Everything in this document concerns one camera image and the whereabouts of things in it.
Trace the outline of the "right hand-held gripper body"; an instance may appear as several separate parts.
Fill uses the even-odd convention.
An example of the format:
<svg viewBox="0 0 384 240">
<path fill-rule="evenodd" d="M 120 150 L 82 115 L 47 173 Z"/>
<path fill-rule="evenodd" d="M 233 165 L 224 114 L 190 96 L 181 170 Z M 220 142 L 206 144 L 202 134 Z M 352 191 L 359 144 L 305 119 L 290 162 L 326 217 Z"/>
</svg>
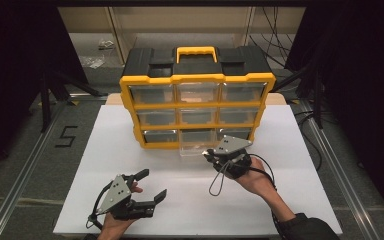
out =
<svg viewBox="0 0 384 240">
<path fill-rule="evenodd" d="M 246 151 L 246 148 L 251 145 L 250 140 L 225 135 L 220 143 L 212 149 L 214 158 L 219 162 L 213 167 L 231 179 L 243 176 L 251 165 L 251 157 Z"/>
</svg>

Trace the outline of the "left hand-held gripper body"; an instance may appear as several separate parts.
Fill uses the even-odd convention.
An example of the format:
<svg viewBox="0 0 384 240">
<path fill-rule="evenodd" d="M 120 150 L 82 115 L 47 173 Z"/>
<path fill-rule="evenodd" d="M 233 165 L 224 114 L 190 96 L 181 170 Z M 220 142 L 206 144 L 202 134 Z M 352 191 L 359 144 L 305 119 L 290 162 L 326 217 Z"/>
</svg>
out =
<svg viewBox="0 0 384 240">
<path fill-rule="evenodd" d="M 96 215 L 110 213 L 118 220 L 150 218 L 157 204 L 152 201 L 137 202 L 132 199 L 133 183 L 128 180 L 130 175 L 118 174 L 104 189 L 106 194 L 99 207 L 95 208 Z"/>
</svg>

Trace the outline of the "small clear plastic drawer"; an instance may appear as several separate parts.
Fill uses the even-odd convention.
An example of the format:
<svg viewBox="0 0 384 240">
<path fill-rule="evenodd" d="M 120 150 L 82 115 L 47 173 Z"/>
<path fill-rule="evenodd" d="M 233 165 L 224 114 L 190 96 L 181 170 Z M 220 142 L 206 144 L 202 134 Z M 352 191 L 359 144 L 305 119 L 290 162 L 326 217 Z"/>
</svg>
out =
<svg viewBox="0 0 384 240">
<path fill-rule="evenodd" d="M 204 150 L 213 148 L 216 144 L 214 129 L 186 129 L 180 132 L 180 155 L 200 155 Z"/>
</svg>

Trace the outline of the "yellow black drawer organizer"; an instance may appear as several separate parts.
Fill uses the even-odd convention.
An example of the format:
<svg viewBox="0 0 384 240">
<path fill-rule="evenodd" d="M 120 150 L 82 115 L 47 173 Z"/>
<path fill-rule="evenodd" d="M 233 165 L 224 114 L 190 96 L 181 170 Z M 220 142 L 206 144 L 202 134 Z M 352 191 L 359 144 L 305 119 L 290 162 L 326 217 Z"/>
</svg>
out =
<svg viewBox="0 0 384 240">
<path fill-rule="evenodd" d="M 211 55 L 182 55 L 176 62 L 176 49 L 134 48 L 130 51 L 120 79 L 121 99 L 131 115 L 133 133 L 141 147 L 148 149 L 179 149 L 179 143 L 145 144 L 141 140 L 135 107 L 129 88 L 131 86 L 156 86 L 195 82 L 254 83 L 265 82 L 263 111 L 257 116 L 258 123 L 246 140 L 253 140 L 256 129 L 266 108 L 268 93 L 274 87 L 274 76 L 263 51 L 256 46 L 216 49 L 215 63 Z"/>
</svg>

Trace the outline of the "person's left hand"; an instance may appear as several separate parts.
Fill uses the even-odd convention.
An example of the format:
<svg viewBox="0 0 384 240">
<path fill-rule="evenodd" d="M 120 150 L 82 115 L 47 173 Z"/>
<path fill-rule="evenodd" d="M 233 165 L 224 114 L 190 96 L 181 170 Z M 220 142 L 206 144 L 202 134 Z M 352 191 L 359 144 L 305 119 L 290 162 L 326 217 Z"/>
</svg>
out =
<svg viewBox="0 0 384 240">
<path fill-rule="evenodd" d="M 97 240 L 120 240 L 125 231 L 135 222 L 115 219 L 110 213 L 105 216 L 104 225 Z"/>
</svg>

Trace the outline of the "person's right hand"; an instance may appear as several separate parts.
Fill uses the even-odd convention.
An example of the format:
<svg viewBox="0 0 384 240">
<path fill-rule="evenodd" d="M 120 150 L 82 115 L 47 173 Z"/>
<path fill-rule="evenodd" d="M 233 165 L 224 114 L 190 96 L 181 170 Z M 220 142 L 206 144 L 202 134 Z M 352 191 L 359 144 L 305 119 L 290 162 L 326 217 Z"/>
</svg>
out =
<svg viewBox="0 0 384 240">
<path fill-rule="evenodd" d="M 264 166 L 262 162 L 254 157 L 251 158 L 251 166 L 255 171 L 249 170 L 246 174 L 236 179 L 245 190 L 267 200 L 276 194 L 276 190 L 271 180 L 264 175 Z"/>
</svg>

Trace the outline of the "white foam board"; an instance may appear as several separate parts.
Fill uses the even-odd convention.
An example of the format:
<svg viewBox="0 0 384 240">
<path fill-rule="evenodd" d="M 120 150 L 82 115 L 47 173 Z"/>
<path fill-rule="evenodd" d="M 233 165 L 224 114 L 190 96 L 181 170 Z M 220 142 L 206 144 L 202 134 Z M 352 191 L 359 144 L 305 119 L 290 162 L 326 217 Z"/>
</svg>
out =
<svg viewBox="0 0 384 240">
<path fill-rule="evenodd" d="M 319 218 L 342 231 L 309 156 L 291 108 L 267 106 L 249 152 L 271 166 L 279 194 L 295 212 Z M 118 174 L 149 170 L 140 180 L 149 201 L 165 191 L 153 217 L 141 219 L 129 237 L 222 238 L 276 235 L 271 211 L 264 201 L 232 180 L 214 184 L 212 165 L 201 154 L 183 157 L 176 150 L 143 149 L 132 134 L 132 122 L 120 105 L 104 105 L 84 151 L 72 186 L 54 228 L 70 237 L 89 232 L 86 225 L 102 188 Z"/>
</svg>

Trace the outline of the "grid of clear organizer drawers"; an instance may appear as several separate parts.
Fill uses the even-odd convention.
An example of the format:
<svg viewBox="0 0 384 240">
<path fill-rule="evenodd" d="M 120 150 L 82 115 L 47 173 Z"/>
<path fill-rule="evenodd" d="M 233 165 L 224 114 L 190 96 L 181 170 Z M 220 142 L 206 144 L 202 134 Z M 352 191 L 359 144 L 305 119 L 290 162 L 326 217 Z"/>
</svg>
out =
<svg viewBox="0 0 384 240">
<path fill-rule="evenodd" d="M 195 82 L 129 88 L 141 140 L 145 144 L 180 142 L 186 129 L 214 129 L 247 139 L 263 111 L 265 82 Z"/>
</svg>

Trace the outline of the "black metal stand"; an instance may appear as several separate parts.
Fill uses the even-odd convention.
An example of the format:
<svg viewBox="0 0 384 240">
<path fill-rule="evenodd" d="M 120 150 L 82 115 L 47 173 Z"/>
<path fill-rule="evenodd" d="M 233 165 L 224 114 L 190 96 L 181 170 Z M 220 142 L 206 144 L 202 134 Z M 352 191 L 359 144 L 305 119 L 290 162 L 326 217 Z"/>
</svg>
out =
<svg viewBox="0 0 384 240">
<path fill-rule="evenodd" d="M 286 77 L 281 82 L 276 82 L 271 93 L 275 93 L 283 87 L 289 85 L 295 80 L 300 79 L 295 93 L 299 98 L 307 98 L 310 94 L 313 95 L 313 114 L 317 126 L 322 129 L 321 122 L 321 103 L 322 103 L 322 82 L 319 68 L 314 64 L 307 64 L 302 69 L 294 72 Z"/>
<path fill-rule="evenodd" d="M 74 87 L 83 90 L 94 97 L 107 97 L 108 94 L 93 89 L 86 83 L 82 83 L 75 78 L 68 76 L 65 73 L 58 71 L 45 71 L 40 79 L 40 96 L 41 96 L 41 108 L 42 108 L 42 132 L 45 132 L 51 124 L 51 102 L 49 99 L 49 93 L 52 93 L 57 101 L 69 102 L 71 96 L 65 87 L 68 83 Z"/>
</svg>

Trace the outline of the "large crumpled clear plastic bag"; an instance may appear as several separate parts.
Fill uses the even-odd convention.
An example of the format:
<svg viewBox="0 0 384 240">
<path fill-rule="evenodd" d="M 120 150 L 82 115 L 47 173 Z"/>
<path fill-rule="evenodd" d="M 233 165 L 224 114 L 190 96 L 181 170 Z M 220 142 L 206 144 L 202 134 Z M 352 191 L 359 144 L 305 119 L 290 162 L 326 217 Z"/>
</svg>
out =
<svg viewBox="0 0 384 240">
<path fill-rule="evenodd" d="M 83 67 L 97 69 L 105 63 L 105 56 L 79 56 L 79 61 Z"/>
</svg>

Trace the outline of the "beige shelf unit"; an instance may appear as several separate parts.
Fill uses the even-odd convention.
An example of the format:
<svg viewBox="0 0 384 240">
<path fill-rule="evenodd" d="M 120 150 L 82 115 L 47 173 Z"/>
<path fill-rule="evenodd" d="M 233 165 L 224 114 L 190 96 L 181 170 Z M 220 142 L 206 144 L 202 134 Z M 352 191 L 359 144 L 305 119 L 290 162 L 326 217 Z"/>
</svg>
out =
<svg viewBox="0 0 384 240">
<path fill-rule="evenodd" d="M 110 33 L 115 49 L 133 47 L 241 46 L 251 34 L 298 32 L 303 7 L 60 7 L 70 33 Z"/>
</svg>

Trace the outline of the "black curtain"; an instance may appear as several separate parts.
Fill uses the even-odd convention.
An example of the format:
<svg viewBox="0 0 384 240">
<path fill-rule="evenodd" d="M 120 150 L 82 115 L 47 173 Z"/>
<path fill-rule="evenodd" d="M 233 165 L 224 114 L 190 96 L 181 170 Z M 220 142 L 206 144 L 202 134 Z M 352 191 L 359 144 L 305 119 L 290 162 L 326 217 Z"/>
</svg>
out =
<svg viewBox="0 0 384 240">
<path fill-rule="evenodd" d="M 321 75 L 324 96 L 384 199 L 384 0 L 297 0 L 291 57 Z"/>
<path fill-rule="evenodd" d="M 57 7 L 0 0 L 0 156 L 40 92 L 41 78 L 87 78 Z"/>
</svg>

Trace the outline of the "aluminium floor rail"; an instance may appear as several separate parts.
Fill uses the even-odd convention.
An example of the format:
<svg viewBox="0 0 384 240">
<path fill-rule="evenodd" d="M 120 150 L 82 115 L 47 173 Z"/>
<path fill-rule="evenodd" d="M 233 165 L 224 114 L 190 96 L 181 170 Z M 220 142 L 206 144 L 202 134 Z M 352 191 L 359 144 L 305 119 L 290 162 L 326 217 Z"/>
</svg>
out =
<svg viewBox="0 0 384 240">
<path fill-rule="evenodd" d="M 51 114 L 51 119 L 49 122 L 45 123 L 45 127 L 40 131 L 29 156 L 25 159 L 22 168 L 17 174 L 17 178 L 11 182 L 11 188 L 8 193 L 0 200 L 0 236 L 37 165 L 38 160 L 44 152 L 45 146 L 49 141 L 49 136 L 53 132 L 55 123 L 66 105 L 66 101 L 56 102 L 54 112 Z"/>
<path fill-rule="evenodd" d="M 315 135 L 316 141 L 321 148 L 321 152 L 328 163 L 335 180 L 341 189 L 342 195 L 359 226 L 359 229 L 365 240 L 380 240 L 380 235 L 374 225 L 374 222 L 365 209 L 361 199 L 357 195 L 346 172 L 344 171 L 335 151 L 333 150 L 324 130 L 314 118 L 310 120 L 309 126 Z"/>
</svg>

